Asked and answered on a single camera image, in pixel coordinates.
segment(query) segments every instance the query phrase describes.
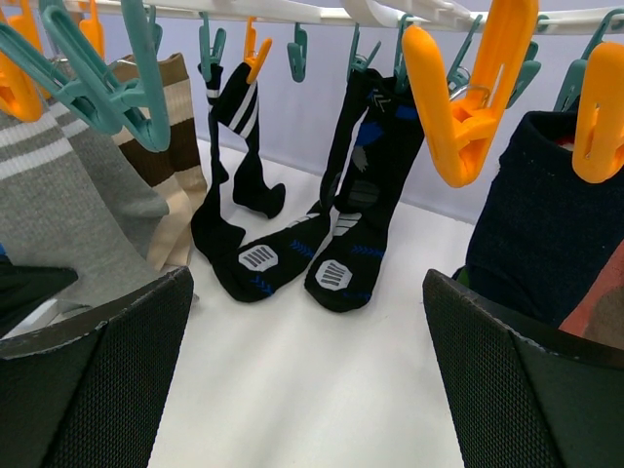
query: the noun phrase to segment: gray striped sock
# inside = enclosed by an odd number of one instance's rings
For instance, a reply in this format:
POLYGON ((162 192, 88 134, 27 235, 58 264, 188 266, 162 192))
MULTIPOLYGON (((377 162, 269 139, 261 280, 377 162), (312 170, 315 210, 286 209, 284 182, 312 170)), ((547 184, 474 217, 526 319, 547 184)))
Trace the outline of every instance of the gray striped sock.
POLYGON ((147 258, 156 226, 169 214, 167 202, 140 177, 110 136, 89 127, 60 102, 51 100, 50 112, 119 227, 147 258))
POLYGON ((0 112, 0 213, 0 239, 14 264, 78 273, 59 299, 95 307, 157 278, 50 112, 34 123, 0 112))

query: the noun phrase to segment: white hanger rail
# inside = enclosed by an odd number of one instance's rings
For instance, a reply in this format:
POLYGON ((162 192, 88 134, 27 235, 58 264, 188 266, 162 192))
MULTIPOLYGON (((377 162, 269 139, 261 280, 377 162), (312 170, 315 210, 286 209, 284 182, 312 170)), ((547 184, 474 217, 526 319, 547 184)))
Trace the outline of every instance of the white hanger rail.
MULTIPOLYGON (((69 11, 78 11, 79 3, 88 0, 65 2, 69 11)), ((483 25, 488 12, 472 12, 451 0, 342 0, 344 8, 325 8, 293 0, 144 0, 145 6, 153 5, 161 18, 197 19, 200 12, 207 12, 212 20, 246 20, 257 17, 260 22, 301 22, 304 24, 353 25, 397 27, 404 13, 414 15, 412 22, 425 29, 467 32, 477 15, 483 15, 483 25)), ((38 0, 30 0, 37 8, 38 0)), ((11 6, 9 0, 0 5, 11 6)), ((120 0, 97 0, 102 14, 121 14, 120 0)), ((536 34, 590 35, 603 17, 613 8, 584 10, 561 10, 540 12, 547 19, 540 21, 536 34)), ((617 15, 613 22, 624 20, 617 15)), ((624 32, 624 27, 609 29, 607 34, 624 32)))

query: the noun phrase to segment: black sock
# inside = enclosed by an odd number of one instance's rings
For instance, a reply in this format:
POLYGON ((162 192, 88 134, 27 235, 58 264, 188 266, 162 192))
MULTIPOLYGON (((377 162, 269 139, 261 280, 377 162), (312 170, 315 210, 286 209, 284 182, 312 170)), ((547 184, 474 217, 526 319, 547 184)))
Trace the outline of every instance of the black sock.
MULTIPOLYGON (((218 100, 223 68, 213 64, 211 71, 212 79, 206 83, 206 95, 209 105, 215 105, 218 100)), ((213 180, 204 203, 191 219, 191 232, 197 249, 212 263, 223 254, 238 249, 245 237, 245 229, 233 226, 221 217, 220 185, 227 181, 228 175, 219 159, 218 122, 212 112, 208 115, 208 130, 211 135, 213 180)))
POLYGON ((397 96, 394 78, 370 95, 349 168, 335 199, 333 239, 314 260, 305 288, 334 312, 371 300, 388 242, 388 227, 424 140, 411 91, 397 96))
POLYGON ((278 183, 269 189, 264 183, 259 156, 257 81, 250 85, 247 83, 249 72, 250 66, 246 63, 241 63, 234 70, 220 99, 214 104, 213 115, 217 122, 244 138, 248 147, 248 153, 234 175, 234 203, 264 213, 270 219, 284 207, 286 186, 278 183))
POLYGON ((289 283, 312 261, 330 233, 333 196, 351 144, 353 129, 369 105, 367 96, 379 80, 376 71, 351 73, 342 103, 320 199, 305 217, 286 229, 258 239, 214 263, 214 273, 237 300, 255 302, 289 283))
POLYGON ((76 280, 78 275, 69 268, 15 266, 9 261, 0 262, 0 338, 76 280))
POLYGON ((576 113, 529 112, 500 157, 466 255, 470 289, 558 327, 624 238, 624 171, 591 184, 558 140, 576 113))

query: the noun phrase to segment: blue pattern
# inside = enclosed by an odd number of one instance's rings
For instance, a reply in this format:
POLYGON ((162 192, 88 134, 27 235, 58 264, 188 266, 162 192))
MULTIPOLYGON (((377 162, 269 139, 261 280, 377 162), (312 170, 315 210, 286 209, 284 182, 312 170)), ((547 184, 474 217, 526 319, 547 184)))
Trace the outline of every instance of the blue pattern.
POLYGON ((383 135, 383 130, 376 122, 368 122, 360 126, 358 137, 355 139, 356 146, 366 146, 374 143, 383 135))
POLYGON ((314 250, 297 240, 291 242, 291 249, 299 252, 303 256, 307 256, 308 258, 312 258, 314 256, 314 250))
POLYGON ((385 253, 386 251, 381 251, 380 249, 373 249, 366 246, 353 246, 351 248, 351 254, 376 256, 378 258, 383 258, 383 255, 385 253))
POLYGON ((252 279, 252 283, 255 284, 256 287, 259 290, 261 290, 263 293, 265 293, 267 296, 273 295, 274 293, 273 288, 271 288, 271 285, 269 285, 268 283, 264 283, 262 278, 260 278, 260 275, 255 275, 255 278, 252 279))

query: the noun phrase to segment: white wall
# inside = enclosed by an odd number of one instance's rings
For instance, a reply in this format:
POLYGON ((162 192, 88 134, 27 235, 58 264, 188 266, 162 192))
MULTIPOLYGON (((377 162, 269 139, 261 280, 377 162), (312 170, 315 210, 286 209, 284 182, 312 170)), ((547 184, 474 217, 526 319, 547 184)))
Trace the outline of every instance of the white wall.
MULTIPOLYGON (((317 0, 321 6, 340 6, 339 0, 317 0)), ((472 10, 487 10, 488 0, 464 0, 472 10)), ((565 7, 594 8, 613 5, 614 0, 542 0, 541 10, 555 10, 565 7)), ((117 59, 130 52, 121 17, 104 17, 107 55, 109 60, 117 59)), ((193 98, 198 135, 208 137, 207 104, 204 85, 197 72, 199 60, 198 30, 200 21, 160 19, 165 29, 159 58, 175 52, 183 52, 193 80, 193 98)), ((214 37, 217 27, 227 31, 227 41, 222 65, 225 76, 241 61, 245 25, 242 22, 211 21, 214 37)), ((273 38, 273 47, 259 75, 261 96, 260 134, 263 156, 321 174, 325 168, 332 141, 335 121, 340 109, 346 83, 346 66, 351 45, 352 28, 336 26, 304 26, 308 32, 307 76, 303 83, 295 83, 290 75, 286 44, 293 39, 293 26, 286 24, 258 24, 258 40, 266 36, 273 38)), ((459 33, 434 33, 443 56, 450 65, 457 49, 464 39, 459 33)), ((621 41, 621 36, 609 36, 621 41)), ((392 72, 396 31, 384 28, 363 28, 360 51, 367 53, 377 41, 382 47, 373 65, 385 74, 392 72)), ((569 63, 580 57, 588 37, 537 36, 540 50, 537 59, 542 70, 529 89, 508 111, 489 153, 486 166, 479 179, 472 185, 449 188, 435 172, 429 151, 423 147, 411 170, 404 193, 404 200, 432 211, 452 217, 475 221, 478 217, 488 187, 496 172, 496 161, 504 150, 510 134, 522 115, 532 109, 552 109, 559 87, 569 63)), ((479 37, 473 43, 466 63, 474 63, 479 37)), ((244 142, 223 129, 221 142, 244 149, 244 142)))

